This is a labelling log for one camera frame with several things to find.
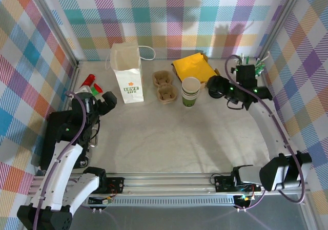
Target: red object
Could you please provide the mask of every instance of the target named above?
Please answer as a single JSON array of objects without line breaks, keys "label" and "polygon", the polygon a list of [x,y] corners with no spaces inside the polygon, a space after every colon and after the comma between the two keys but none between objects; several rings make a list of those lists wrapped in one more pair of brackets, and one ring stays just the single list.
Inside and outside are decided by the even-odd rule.
[{"label": "red object", "polygon": [[103,92],[103,90],[101,89],[101,87],[98,86],[96,83],[93,85],[93,87],[95,88],[95,90],[98,91],[98,93],[102,93]]},{"label": "red object", "polygon": [[88,75],[87,79],[82,83],[82,86],[90,86],[93,84],[94,80],[96,80],[96,77],[93,74]]}]

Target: yellow padded mailer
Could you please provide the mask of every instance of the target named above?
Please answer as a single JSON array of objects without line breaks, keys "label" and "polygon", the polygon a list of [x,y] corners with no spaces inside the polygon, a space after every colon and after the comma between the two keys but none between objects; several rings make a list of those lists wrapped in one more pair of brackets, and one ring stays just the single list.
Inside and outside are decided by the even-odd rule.
[{"label": "yellow padded mailer", "polygon": [[173,65],[181,81],[187,77],[195,77],[201,83],[207,82],[216,75],[201,53],[173,61]]}]

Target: white table surface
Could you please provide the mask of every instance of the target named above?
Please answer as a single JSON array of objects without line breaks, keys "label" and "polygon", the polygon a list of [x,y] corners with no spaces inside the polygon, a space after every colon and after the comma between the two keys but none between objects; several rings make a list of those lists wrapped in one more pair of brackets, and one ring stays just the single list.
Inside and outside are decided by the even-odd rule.
[{"label": "white table surface", "polygon": [[[211,98],[206,88],[195,106],[186,108],[180,95],[181,82],[175,75],[177,100],[170,104],[157,100],[152,74],[172,72],[171,63],[142,61],[145,101],[129,104],[124,104],[114,72],[105,70],[105,62],[83,63],[77,87],[92,73],[104,92],[112,91],[117,97],[115,109],[101,117],[98,146],[91,151],[90,166],[111,173],[143,173],[230,172],[237,165],[266,164],[267,147],[246,110],[228,109],[226,99]],[[224,60],[209,63],[225,76]]]}]

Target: colorful plaid backdrop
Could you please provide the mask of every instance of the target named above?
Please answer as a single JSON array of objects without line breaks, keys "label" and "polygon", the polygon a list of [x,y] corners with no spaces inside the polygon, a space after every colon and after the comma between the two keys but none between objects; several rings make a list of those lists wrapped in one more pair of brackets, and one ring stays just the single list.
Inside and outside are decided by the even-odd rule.
[{"label": "colorful plaid backdrop", "polygon": [[33,0],[0,0],[0,229],[17,229],[43,144],[73,68]]},{"label": "colorful plaid backdrop", "polygon": [[313,159],[308,182],[328,229],[328,0],[298,0],[271,54],[266,80],[286,130]]},{"label": "colorful plaid backdrop", "polygon": [[76,56],[87,60],[104,60],[113,43],[132,40],[157,58],[255,56],[285,1],[46,0]]}]

